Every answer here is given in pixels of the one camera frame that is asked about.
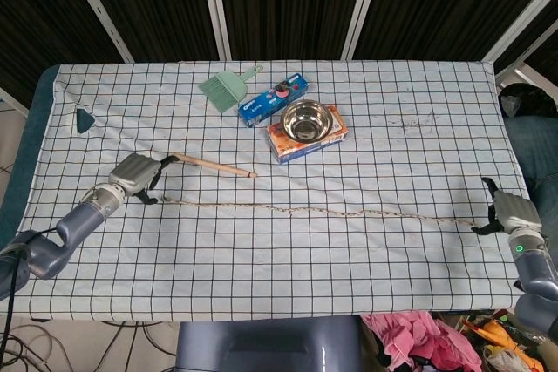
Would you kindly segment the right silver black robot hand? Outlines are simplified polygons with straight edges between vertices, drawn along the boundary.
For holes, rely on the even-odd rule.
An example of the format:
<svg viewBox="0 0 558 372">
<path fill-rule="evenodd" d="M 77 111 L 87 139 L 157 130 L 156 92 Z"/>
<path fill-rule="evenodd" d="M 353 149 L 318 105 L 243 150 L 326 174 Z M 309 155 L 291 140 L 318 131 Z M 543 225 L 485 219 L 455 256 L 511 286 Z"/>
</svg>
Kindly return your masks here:
<svg viewBox="0 0 558 372">
<path fill-rule="evenodd" d="M 531 200 L 513 193 L 503 192 L 491 178 L 482 177 L 481 180 L 487 186 L 493 202 L 487 209 L 488 223 L 483 227 L 471 227 L 474 233 L 478 235 L 500 232 L 513 234 L 521 228 L 541 233 L 541 219 Z"/>
</svg>

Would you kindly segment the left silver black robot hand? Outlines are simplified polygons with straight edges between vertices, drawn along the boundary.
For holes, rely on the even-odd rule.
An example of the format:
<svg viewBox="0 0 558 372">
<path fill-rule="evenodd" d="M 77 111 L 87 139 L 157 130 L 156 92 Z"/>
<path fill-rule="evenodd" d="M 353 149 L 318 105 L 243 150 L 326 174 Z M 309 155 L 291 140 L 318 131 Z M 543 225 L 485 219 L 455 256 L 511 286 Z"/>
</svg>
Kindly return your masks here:
<svg viewBox="0 0 558 372">
<path fill-rule="evenodd" d="M 136 197 L 147 206 L 155 205 L 158 200 L 150 197 L 148 192 L 157 186 L 163 170 L 178 161 L 174 156 L 155 160 L 132 153 L 110 172 L 108 180 L 110 184 L 118 185 L 126 197 Z"/>
</svg>

